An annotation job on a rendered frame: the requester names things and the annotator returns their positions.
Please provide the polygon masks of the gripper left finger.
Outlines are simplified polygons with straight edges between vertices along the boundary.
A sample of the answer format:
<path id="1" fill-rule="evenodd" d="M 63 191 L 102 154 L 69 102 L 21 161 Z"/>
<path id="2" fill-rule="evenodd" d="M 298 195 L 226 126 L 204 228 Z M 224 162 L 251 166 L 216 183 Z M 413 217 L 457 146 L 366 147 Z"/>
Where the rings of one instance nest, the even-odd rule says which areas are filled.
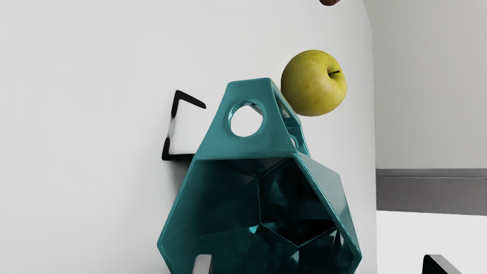
<path id="1" fill-rule="evenodd" d="M 200 254 L 195 258 L 193 274 L 213 274 L 213 257 L 211 254 Z"/>

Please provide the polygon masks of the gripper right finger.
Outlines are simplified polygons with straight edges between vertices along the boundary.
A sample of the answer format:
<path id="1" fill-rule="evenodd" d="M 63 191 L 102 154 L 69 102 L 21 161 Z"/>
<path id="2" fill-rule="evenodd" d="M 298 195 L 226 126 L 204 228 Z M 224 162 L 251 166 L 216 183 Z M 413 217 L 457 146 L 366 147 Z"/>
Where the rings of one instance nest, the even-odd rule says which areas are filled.
<path id="1" fill-rule="evenodd" d="M 425 255 L 422 274 L 462 274 L 442 255 Z"/>

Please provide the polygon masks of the yellow-green apple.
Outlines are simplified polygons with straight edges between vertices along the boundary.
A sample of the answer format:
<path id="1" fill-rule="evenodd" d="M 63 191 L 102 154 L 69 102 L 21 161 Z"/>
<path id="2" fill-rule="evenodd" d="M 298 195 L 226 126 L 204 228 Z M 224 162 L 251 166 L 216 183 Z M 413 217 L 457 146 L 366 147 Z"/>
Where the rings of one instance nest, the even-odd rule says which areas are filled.
<path id="1" fill-rule="evenodd" d="M 334 57 L 321 50 L 306 50 L 285 66 L 281 92 L 296 114 L 322 116 L 343 102 L 347 82 Z"/>

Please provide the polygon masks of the teal faceted mug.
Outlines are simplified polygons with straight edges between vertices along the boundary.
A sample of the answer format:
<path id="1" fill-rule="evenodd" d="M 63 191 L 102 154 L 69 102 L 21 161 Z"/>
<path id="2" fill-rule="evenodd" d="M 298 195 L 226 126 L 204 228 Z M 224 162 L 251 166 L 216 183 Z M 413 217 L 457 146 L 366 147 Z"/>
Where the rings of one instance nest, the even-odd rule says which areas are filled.
<path id="1" fill-rule="evenodd" d="M 355 274 L 362 253 L 340 176 L 313 160 L 269 78 L 228 83 L 157 247 L 171 274 Z"/>

